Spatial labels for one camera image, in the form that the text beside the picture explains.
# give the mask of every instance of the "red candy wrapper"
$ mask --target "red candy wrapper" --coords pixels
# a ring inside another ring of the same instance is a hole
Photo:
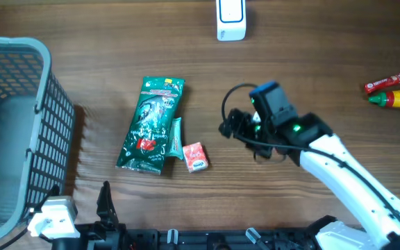
[[[365,84],[365,92],[367,94],[376,91],[376,90],[380,90],[386,87],[390,87],[396,84],[400,84],[400,73],[397,74],[396,76],[391,76],[389,78],[385,78],[383,80],[380,81],[375,81],[373,83],[367,83]]]
[[[208,167],[208,160],[206,160],[206,154],[200,142],[184,146],[183,155],[185,156],[185,163],[189,173]]]

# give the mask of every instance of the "plastic basket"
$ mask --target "plastic basket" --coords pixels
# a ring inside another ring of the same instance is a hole
[[[63,191],[74,120],[43,43],[0,37],[0,238],[54,184]]]

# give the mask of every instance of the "wood grain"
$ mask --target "wood grain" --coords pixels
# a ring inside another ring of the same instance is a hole
[[[400,2],[248,1],[241,42],[215,38],[215,3],[113,3],[0,7],[0,36],[36,37],[76,105],[66,193],[77,222],[93,222],[104,180],[129,228],[306,226],[323,215],[357,224],[316,178],[290,160],[258,165],[218,133],[220,105],[241,82],[276,79],[301,114],[318,114],[350,152],[400,197],[400,110],[370,105],[360,85],[400,72]],[[178,116],[186,144],[211,167],[189,174],[169,159],[162,176],[115,169],[143,76],[186,79]],[[248,91],[227,110],[252,110]],[[24,236],[10,249],[48,249]]]

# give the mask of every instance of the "table surface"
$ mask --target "table surface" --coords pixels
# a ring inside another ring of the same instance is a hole
[[[400,72],[400,1],[248,1],[247,8],[245,39],[218,42],[213,1],[0,7],[0,36],[43,41],[76,106],[65,193],[76,201],[77,223],[98,220],[97,197],[108,180],[129,228],[278,228],[324,215],[357,224],[291,160],[258,165],[243,143],[219,134],[226,92],[272,79],[300,114],[318,114],[400,197],[400,110],[368,104],[361,90]],[[143,76],[186,80],[177,114],[183,141],[204,145],[208,170],[189,174],[174,159],[161,176],[115,169]],[[236,92],[226,109],[252,111],[240,101],[247,95]],[[27,245],[50,247],[24,236],[10,249]]]

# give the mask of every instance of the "green package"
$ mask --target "green package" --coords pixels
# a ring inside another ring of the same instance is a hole
[[[161,174],[169,150],[172,119],[185,80],[144,77],[137,108],[118,156],[117,167]]]

